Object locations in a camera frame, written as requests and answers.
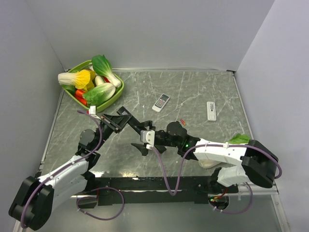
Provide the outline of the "black slim remote control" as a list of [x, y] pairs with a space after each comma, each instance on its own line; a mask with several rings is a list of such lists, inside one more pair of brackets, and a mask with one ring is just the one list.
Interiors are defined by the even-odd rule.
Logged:
[[141, 131], [145, 131], [146, 128], [124, 107], [120, 107], [117, 111], [117, 114], [122, 115], [129, 115], [130, 120], [128, 121], [128, 125], [138, 134], [141, 133]]

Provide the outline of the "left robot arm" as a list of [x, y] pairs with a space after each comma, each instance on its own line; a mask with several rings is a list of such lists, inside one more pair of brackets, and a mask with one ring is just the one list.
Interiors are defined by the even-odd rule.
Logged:
[[98, 150], [112, 133], [119, 133], [125, 127], [131, 115], [89, 117], [97, 129], [81, 132], [77, 152], [69, 161], [43, 176], [29, 176], [22, 182], [9, 215], [18, 220], [23, 229], [40, 229], [52, 211], [72, 195], [95, 191], [98, 181], [90, 169], [100, 157]]

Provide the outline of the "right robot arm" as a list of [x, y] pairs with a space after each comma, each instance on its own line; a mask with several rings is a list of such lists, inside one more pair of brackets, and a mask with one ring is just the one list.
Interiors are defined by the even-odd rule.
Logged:
[[156, 130], [151, 121], [133, 122], [130, 126], [140, 134], [142, 143], [134, 146], [144, 156], [150, 150], [159, 156], [167, 147], [176, 147], [182, 160], [229, 164], [213, 173], [211, 187], [218, 193], [248, 181], [269, 189], [282, 175], [278, 158], [256, 140], [241, 144], [211, 142], [189, 135], [178, 121], [169, 123], [166, 130]]

